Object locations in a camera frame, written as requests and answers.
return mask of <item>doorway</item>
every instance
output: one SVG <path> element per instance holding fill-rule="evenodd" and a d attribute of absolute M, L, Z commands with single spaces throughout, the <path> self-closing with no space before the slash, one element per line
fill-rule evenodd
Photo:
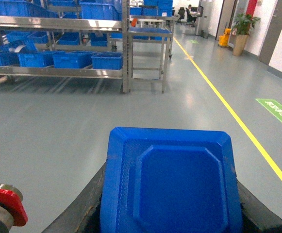
<path fill-rule="evenodd" d="M 224 34 L 225 28 L 230 28 L 236 5 L 237 5 L 237 0 L 223 1 L 222 11 L 219 17 L 215 40 L 218 40 L 218 37 Z"/>
<path fill-rule="evenodd" d="M 278 0 L 258 60 L 269 65 L 282 30 L 282 0 Z"/>

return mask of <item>plant pot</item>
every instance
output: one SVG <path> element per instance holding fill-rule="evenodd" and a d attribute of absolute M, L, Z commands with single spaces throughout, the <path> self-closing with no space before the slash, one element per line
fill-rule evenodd
<path fill-rule="evenodd" d="M 244 47 L 246 46 L 247 39 L 249 35 L 237 35 L 236 43 L 233 48 L 233 55 L 234 56 L 241 56 L 243 53 Z"/>

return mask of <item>metal shelving rack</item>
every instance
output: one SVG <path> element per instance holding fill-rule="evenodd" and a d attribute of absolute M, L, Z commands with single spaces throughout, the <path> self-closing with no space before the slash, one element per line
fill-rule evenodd
<path fill-rule="evenodd" d="M 39 17 L 6 17 L 0 16 L 1 30 L 34 30 L 34 31 L 52 31 L 52 32 L 97 32 L 118 33 L 122 32 L 123 47 L 123 67 L 121 70 L 101 70 L 85 67 L 83 69 L 61 69 L 53 67 L 31 68 L 7 66 L 0 67 L 0 78 L 3 76 L 44 76 L 44 77 L 77 77 L 77 78 L 104 78 L 104 79 L 122 79 L 124 93 L 129 91 L 128 86 L 128 28 L 129 28 L 129 0 L 122 0 L 122 21 L 112 20 L 94 20 L 94 19 L 68 19 L 68 18 L 39 18 Z M 56 11 L 78 11 L 76 7 L 62 7 Z M 0 45 L 3 44 L 3 38 L 0 34 Z M 95 50 L 101 51 L 104 48 L 86 47 L 86 46 L 60 46 L 60 50 Z"/>

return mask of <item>yellow floor line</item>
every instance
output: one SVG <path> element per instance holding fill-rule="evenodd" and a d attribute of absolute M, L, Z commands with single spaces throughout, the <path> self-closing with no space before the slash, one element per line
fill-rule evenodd
<path fill-rule="evenodd" d="M 240 119 L 240 117 L 237 115 L 237 113 L 232 109 L 232 107 L 227 103 L 227 101 L 223 98 L 223 96 L 220 94 L 220 92 L 216 89 L 216 87 L 211 83 L 211 81 L 208 79 L 208 77 L 202 72 L 202 70 L 199 68 L 199 66 L 195 63 L 195 61 L 189 56 L 188 52 L 182 47 L 182 45 L 178 42 L 176 38 L 173 38 L 174 41 L 179 45 L 179 47 L 182 49 L 182 51 L 185 53 L 185 55 L 188 57 L 188 59 L 191 61 L 191 63 L 196 67 L 196 69 L 199 71 L 199 73 L 202 75 L 204 80 L 208 83 L 208 85 L 212 88 L 212 90 L 215 92 L 217 97 L 222 101 L 222 103 L 225 105 L 225 107 L 228 109 L 228 111 L 231 113 L 233 118 L 238 122 L 240 127 L 243 129 L 243 131 L 247 134 L 247 136 L 250 138 L 250 140 L 253 142 L 253 144 L 256 146 L 256 148 L 259 150 L 259 152 L 262 154 L 262 156 L 266 159 L 267 163 L 271 166 L 271 168 L 274 170 L 274 172 L 277 174 L 277 176 L 282 181 L 282 171 L 279 168 L 279 166 L 275 163 L 275 161 L 270 157 L 268 152 L 264 149 L 264 147 L 260 144 L 260 142 L 256 139 L 256 137 L 252 134 L 252 132 L 248 129 L 248 127 L 245 125 L 245 123 Z"/>

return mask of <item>green floor sign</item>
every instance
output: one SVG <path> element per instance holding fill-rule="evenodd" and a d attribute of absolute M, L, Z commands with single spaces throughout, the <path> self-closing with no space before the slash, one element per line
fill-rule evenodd
<path fill-rule="evenodd" d="M 276 100 L 256 99 L 262 106 L 272 113 L 279 121 L 282 122 L 282 105 Z"/>

